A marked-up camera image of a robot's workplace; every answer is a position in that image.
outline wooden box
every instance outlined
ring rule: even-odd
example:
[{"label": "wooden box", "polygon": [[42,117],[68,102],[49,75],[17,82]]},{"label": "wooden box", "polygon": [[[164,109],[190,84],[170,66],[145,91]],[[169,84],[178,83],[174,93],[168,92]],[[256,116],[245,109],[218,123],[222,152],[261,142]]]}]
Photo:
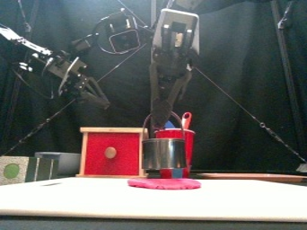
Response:
[{"label": "wooden box", "polygon": [[142,177],[141,128],[81,128],[82,147],[77,176]]}]

